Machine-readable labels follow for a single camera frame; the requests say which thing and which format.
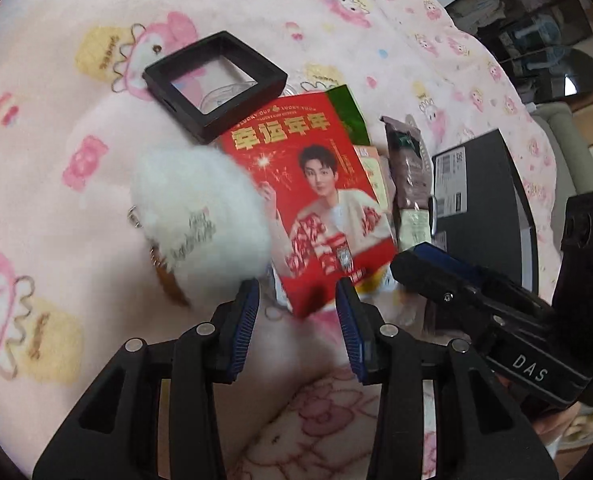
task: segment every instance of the black box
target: black box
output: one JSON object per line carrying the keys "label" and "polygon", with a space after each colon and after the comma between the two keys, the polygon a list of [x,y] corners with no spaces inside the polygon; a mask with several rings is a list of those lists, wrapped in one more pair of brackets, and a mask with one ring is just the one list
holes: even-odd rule
{"label": "black box", "polygon": [[432,162],[439,245],[538,293],[537,230],[500,131],[440,153]]}
{"label": "black box", "polygon": [[[256,85],[210,113],[204,114],[174,88],[172,82],[219,57],[230,60],[254,79]],[[209,144],[281,95],[288,74],[243,41],[222,30],[150,65],[145,69],[143,77],[157,101],[167,108],[198,142]]]}

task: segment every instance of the black square frame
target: black square frame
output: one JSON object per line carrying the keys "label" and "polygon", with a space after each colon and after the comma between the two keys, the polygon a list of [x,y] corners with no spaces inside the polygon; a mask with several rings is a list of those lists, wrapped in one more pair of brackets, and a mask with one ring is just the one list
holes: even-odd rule
{"label": "black square frame", "polygon": [[[203,114],[172,82],[220,56],[230,60],[257,84]],[[288,74],[278,66],[225,30],[158,60],[145,69],[143,77],[157,101],[201,144],[209,144],[278,97],[288,80]]]}

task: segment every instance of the bed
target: bed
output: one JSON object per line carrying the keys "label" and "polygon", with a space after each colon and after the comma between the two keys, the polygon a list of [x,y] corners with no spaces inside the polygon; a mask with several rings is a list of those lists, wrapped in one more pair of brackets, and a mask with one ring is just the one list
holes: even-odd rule
{"label": "bed", "polygon": [[[539,292],[551,299],[555,156],[491,54],[436,0],[1,0],[0,444],[26,474],[127,339],[176,338],[215,307],[166,297],[127,215],[136,158],[190,142],[141,71],[219,30],[285,70],[295,91],[349,85],[384,154],[381,115],[411,115],[431,153],[499,128],[537,226]],[[200,104],[221,77],[208,66],[180,84]],[[350,385],[334,319],[298,322],[264,302],[246,372],[216,391],[233,478],[364,478],[369,438],[343,457],[326,450],[347,439],[349,418],[365,417],[352,431],[372,428],[378,391]],[[333,423],[279,449],[273,431],[303,425],[313,400]],[[426,439],[431,450],[431,430]],[[431,453],[427,464],[430,475]]]}

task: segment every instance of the gray chair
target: gray chair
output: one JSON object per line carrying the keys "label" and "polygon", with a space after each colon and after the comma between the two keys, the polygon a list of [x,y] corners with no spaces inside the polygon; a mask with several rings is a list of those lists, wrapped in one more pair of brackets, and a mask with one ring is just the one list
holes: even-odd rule
{"label": "gray chair", "polygon": [[557,190],[552,210],[555,246],[561,243],[565,204],[574,195],[593,191],[593,158],[565,103],[539,105],[532,118],[543,128],[557,160]]}

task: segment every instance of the metal screw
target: metal screw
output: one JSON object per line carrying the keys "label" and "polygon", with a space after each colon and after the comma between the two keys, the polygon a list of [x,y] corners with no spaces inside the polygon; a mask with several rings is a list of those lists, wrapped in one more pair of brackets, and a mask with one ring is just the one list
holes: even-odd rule
{"label": "metal screw", "polygon": [[156,269],[158,269],[159,267],[163,267],[165,265],[164,261],[161,258],[159,258],[158,248],[153,247],[152,249],[150,249],[150,261]]}
{"label": "metal screw", "polygon": [[394,337],[399,333],[399,328],[397,325],[385,324],[381,325],[379,332],[381,332],[385,337]]}
{"label": "metal screw", "polygon": [[128,352],[136,352],[137,350],[141,350],[143,348],[143,341],[141,339],[131,339],[126,343],[126,350]]}
{"label": "metal screw", "polygon": [[196,327],[196,333],[199,335],[210,335],[214,333],[214,325],[212,323],[201,323]]}
{"label": "metal screw", "polygon": [[137,215],[137,209],[136,206],[133,205],[130,208],[130,211],[128,211],[128,220],[131,222],[131,224],[136,227],[137,229],[139,229],[141,227],[141,222],[139,222],[138,220],[138,215]]}
{"label": "metal screw", "polygon": [[460,354],[464,354],[470,348],[470,344],[464,339],[454,339],[451,343],[452,349]]}

